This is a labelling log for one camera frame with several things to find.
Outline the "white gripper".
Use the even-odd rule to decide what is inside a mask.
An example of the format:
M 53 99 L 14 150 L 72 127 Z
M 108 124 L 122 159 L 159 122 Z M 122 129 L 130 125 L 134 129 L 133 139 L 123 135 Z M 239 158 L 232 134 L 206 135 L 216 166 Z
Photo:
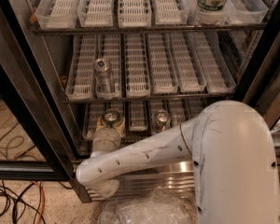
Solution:
M 92 151 L 101 151 L 103 153 L 111 152 L 119 148 L 121 137 L 125 135 L 125 118 L 122 118 L 115 125 L 115 130 L 104 128 L 102 118 L 98 118 L 95 133 L 92 140 Z

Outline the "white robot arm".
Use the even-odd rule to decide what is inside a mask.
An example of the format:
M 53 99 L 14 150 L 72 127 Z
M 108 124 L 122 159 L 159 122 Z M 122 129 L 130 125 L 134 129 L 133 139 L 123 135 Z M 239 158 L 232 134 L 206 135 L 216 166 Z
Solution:
M 280 184 L 273 139 L 263 117 L 220 101 L 196 118 L 116 151 L 91 156 L 78 182 L 108 198 L 117 176 L 191 161 L 198 224 L 280 224 Z

